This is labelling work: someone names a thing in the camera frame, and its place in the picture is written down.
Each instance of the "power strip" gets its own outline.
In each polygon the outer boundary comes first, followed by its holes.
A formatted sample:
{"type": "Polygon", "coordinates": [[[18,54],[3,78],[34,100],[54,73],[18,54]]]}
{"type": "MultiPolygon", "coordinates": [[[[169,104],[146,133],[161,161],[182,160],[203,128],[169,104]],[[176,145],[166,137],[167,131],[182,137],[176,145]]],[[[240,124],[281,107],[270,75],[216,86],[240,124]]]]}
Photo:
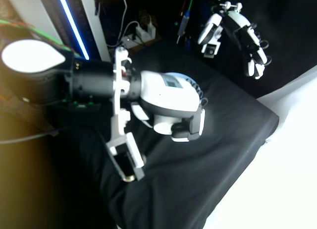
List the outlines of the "power strip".
{"type": "Polygon", "coordinates": [[[154,40],[156,37],[156,28],[152,23],[148,24],[148,31],[146,32],[141,27],[136,27],[137,36],[133,40],[133,34],[124,36],[121,38],[126,49],[136,47],[138,45],[144,45],[148,41],[154,40]]]}

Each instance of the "black tablecloth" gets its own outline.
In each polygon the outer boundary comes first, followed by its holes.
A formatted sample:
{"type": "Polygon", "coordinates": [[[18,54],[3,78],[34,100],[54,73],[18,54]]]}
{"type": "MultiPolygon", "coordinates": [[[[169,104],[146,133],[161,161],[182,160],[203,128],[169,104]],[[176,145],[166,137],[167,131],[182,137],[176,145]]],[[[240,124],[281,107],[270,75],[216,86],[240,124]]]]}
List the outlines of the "black tablecloth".
{"type": "MultiPolygon", "coordinates": [[[[134,117],[127,127],[147,156],[145,178],[120,181],[98,138],[74,130],[68,140],[97,183],[104,203],[123,229],[199,229],[231,185],[275,130],[278,116],[200,60],[169,41],[132,57],[138,70],[181,72],[197,80],[209,99],[203,135],[175,143],[134,117]]],[[[103,125],[109,138],[111,105],[100,114],[62,114],[64,124],[103,125]]]]}

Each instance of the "brown blurry surface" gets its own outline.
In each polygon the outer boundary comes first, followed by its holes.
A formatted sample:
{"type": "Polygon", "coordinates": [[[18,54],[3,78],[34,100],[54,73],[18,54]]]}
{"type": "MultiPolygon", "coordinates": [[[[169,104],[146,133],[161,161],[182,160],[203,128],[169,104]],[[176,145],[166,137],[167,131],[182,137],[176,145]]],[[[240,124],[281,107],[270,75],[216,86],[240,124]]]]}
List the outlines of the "brown blurry surface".
{"type": "MultiPolygon", "coordinates": [[[[0,140],[38,133],[0,111],[0,140]]],[[[64,205],[44,139],[0,145],[0,228],[60,228],[64,205]]]]}

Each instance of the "blue light strip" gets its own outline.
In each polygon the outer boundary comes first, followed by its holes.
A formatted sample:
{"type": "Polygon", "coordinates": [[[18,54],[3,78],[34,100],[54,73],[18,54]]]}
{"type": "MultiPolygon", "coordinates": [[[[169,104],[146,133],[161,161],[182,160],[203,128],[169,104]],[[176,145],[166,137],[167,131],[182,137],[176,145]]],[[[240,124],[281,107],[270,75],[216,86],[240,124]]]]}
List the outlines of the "blue light strip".
{"type": "Polygon", "coordinates": [[[74,34],[75,34],[75,37],[76,37],[76,39],[77,39],[77,41],[78,41],[78,44],[79,44],[79,46],[80,46],[82,52],[83,52],[83,54],[84,54],[84,57],[85,57],[85,59],[88,60],[88,59],[89,59],[89,55],[88,55],[88,53],[87,53],[87,51],[86,51],[85,45],[84,45],[84,43],[83,43],[83,40],[81,39],[81,37],[80,37],[80,35],[79,35],[78,29],[77,29],[76,24],[75,24],[75,22],[74,22],[73,16],[72,16],[71,13],[70,13],[70,10],[69,10],[69,7],[68,7],[68,5],[67,5],[67,2],[66,2],[66,0],[60,0],[60,2],[61,2],[61,5],[62,5],[63,8],[64,8],[64,11],[65,11],[66,16],[67,16],[67,18],[68,18],[68,21],[69,21],[69,23],[70,23],[70,26],[71,26],[71,28],[73,29],[73,32],[74,32],[74,34]]]}

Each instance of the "robotic arm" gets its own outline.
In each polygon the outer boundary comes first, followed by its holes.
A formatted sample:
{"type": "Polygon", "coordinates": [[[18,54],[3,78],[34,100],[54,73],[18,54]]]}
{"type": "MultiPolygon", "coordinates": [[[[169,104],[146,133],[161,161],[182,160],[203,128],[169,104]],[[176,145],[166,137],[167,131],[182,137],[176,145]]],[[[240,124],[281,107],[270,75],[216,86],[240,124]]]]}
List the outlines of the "robotic arm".
{"type": "Polygon", "coordinates": [[[131,103],[134,115],[154,131],[175,142],[198,139],[203,132],[202,96],[191,81],[179,75],[138,72],[123,47],[115,50],[115,65],[84,60],[39,40],[19,40],[5,45],[1,74],[7,86],[23,101],[34,105],[77,103],[85,108],[112,99],[109,157],[125,182],[144,177],[145,161],[131,132],[131,116],[121,101],[131,103]]]}
{"type": "Polygon", "coordinates": [[[264,53],[268,47],[268,41],[261,40],[256,32],[255,24],[240,12],[242,4],[232,5],[230,2],[220,4],[218,12],[214,13],[207,21],[204,30],[199,36],[198,44],[202,45],[204,57],[213,58],[218,54],[221,42],[219,38],[225,29],[229,38],[242,52],[245,63],[245,74],[255,79],[263,76],[264,69],[272,61],[271,57],[264,53]]]}

